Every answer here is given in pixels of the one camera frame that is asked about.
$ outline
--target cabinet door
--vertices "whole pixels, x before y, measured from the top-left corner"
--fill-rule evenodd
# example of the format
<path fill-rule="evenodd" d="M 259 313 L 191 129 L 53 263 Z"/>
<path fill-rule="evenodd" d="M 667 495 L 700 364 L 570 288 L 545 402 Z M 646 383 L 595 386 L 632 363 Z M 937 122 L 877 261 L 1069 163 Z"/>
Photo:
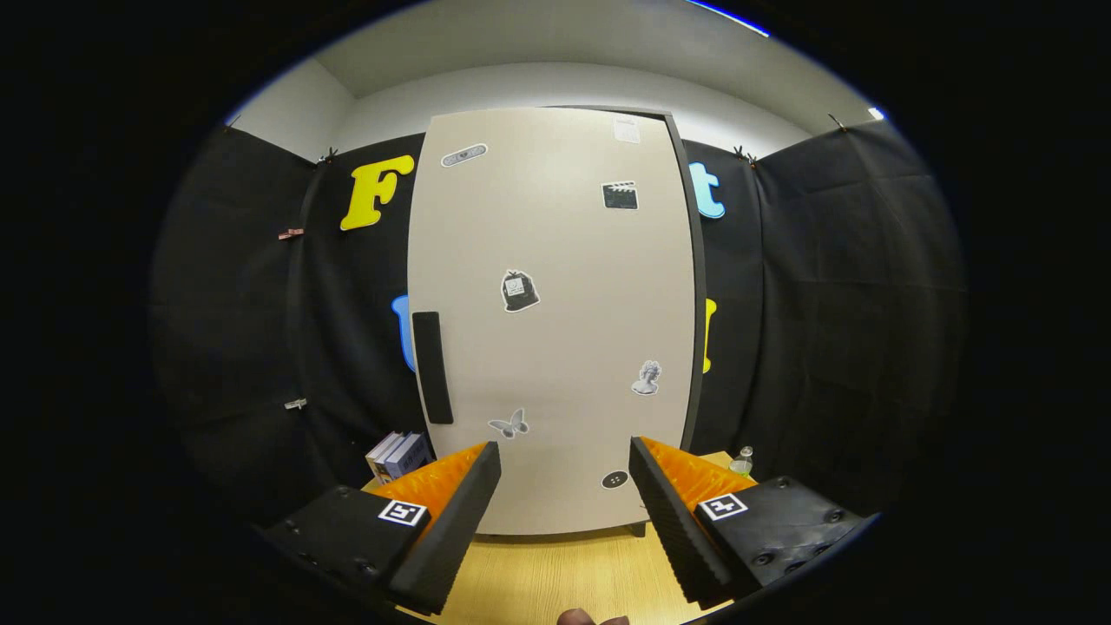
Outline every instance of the cabinet door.
<path fill-rule="evenodd" d="M 470 158 L 446 165 L 464 149 Z M 439 351 L 422 355 L 434 340 L 413 325 L 437 454 L 500 444 L 480 533 L 647 521 L 628 476 L 603 478 L 628 470 L 631 436 L 680 445 L 701 367 L 680 165 L 667 124 L 650 118 L 550 108 L 432 119 L 413 190 L 409 304 L 437 314 L 422 325 L 438 325 Z"/>

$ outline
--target hand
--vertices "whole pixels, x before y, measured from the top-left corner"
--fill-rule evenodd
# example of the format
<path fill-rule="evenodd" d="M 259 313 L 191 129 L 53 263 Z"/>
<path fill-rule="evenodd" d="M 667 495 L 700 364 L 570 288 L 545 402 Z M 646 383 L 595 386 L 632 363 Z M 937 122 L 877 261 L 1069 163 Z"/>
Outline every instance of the hand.
<path fill-rule="evenodd" d="M 560 614 L 559 619 L 556 621 L 556 625 L 594 625 L 594 619 L 591 618 L 589 614 L 583 612 L 582 608 L 577 607 Z M 615 618 L 610 618 L 600 625 L 629 625 L 629 617 L 618 616 Z"/>

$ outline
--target white wall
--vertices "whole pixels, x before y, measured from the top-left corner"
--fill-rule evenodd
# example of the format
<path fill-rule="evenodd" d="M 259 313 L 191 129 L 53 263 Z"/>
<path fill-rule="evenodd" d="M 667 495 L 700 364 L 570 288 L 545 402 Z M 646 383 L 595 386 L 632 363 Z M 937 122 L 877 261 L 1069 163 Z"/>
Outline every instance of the white wall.
<path fill-rule="evenodd" d="M 668 110 L 683 139 L 730 151 L 743 145 L 758 158 L 811 137 L 764 109 L 684 80 L 610 65 L 536 62 L 452 71 L 367 95 L 349 109 L 330 144 L 342 152 L 423 132 L 434 114 L 552 104 Z"/>
<path fill-rule="evenodd" d="M 259 91 L 226 123 L 316 161 L 328 153 L 354 98 L 316 59 L 294 65 Z"/>

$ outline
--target blue letter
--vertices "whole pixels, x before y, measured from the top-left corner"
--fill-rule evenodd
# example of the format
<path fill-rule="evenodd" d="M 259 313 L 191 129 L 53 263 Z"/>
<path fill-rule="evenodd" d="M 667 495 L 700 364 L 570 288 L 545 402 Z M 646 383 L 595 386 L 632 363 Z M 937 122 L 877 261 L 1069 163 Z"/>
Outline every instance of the blue letter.
<path fill-rule="evenodd" d="M 406 357 L 406 365 L 417 373 L 417 367 L 413 366 L 413 340 L 409 336 L 409 295 L 402 294 L 390 303 L 390 308 L 393 309 L 398 315 L 398 322 L 401 323 L 401 354 Z"/>
<path fill-rule="evenodd" d="M 720 201 L 713 201 L 710 187 L 718 185 L 718 177 L 707 173 L 701 162 L 691 163 L 691 180 L 694 181 L 694 198 L 698 199 L 698 211 L 711 219 L 718 219 L 725 213 L 725 206 Z"/>

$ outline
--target round black sticker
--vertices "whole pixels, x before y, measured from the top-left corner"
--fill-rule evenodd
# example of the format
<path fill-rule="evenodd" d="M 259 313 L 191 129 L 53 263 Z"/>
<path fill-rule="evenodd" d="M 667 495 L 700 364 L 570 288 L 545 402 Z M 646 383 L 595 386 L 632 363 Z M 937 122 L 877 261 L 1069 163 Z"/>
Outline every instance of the round black sticker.
<path fill-rule="evenodd" d="M 629 482 L 629 474 L 623 471 L 615 471 L 602 478 L 602 488 L 617 488 Z"/>

